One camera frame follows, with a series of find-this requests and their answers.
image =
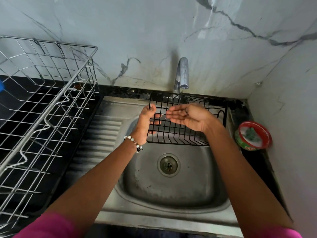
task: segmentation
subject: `hand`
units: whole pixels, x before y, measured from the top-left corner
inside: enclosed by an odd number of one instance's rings
[[[137,126],[135,127],[134,131],[131,133],[131,137],[137,142],[139,145],[143,145],[146,143],[147,133],[149,131],[150,124],[153,124],[153,121],[150,121],[150,118],[155,117],[159,118],[160,114],[155,114],[156,106],[155,104],[150,104],[150,108],[146,105],[138,119]],[[155,121],[155,124],[160,124],[161,121]]]
[[[172,106],[166,111],[166,118],[173,123],[182,124],[201,132],[206,131],[208,124],[219,122],[212,113],[196,103]]]

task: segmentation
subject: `person's left hand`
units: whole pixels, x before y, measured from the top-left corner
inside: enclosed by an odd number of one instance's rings
[[[156,106],[155,104],[150,104],[151,108],[146,105],[143,109],[141,114],[139,115],[137,126],[135,127],[134,131],[131,133],[131,137],[134,139],[135,142],[139,145],[143,145],[146,143],[147,133],[152,133],[149,131],[150,124],[159,124],[161,121],[150,121],[150,118],[154,117],[159,118],[160,114],[155,114]]]

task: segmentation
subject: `marble wall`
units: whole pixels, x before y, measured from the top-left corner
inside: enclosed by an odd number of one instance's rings
[[[100,84],[247,98],[315,19],[317,0],[0,0],[0,35],[96,45]]]
[[[317,32],[317,21],[307,33]],[[286,205],[303,238],[317,237],[317,41],[292,48],[248,99],[268,128],[267,149]]]

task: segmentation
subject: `blue object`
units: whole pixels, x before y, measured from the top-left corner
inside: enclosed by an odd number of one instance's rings
[[[0,80],[0,92],[1,92],[2,90],[4,90],[4,84],[3,84],[3,82]]]

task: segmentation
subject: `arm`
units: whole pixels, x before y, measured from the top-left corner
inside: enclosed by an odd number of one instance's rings
[[[154,104],[150,109],[148,105],[145,106],[135,130],[131,133],[139,145],[146,143],[150,118],[155,111]],[[135,152],[135,144],[126,139],[109,156],[62,194],[45,212],[56,212],[63,215],[75,225],[79,235],[84,235],[95,221]]]
[[[283,207],[214,115],[199,105],[184,104],[171,107],[166,118],[206,135],[244,237],[272,227],[293,228]]]

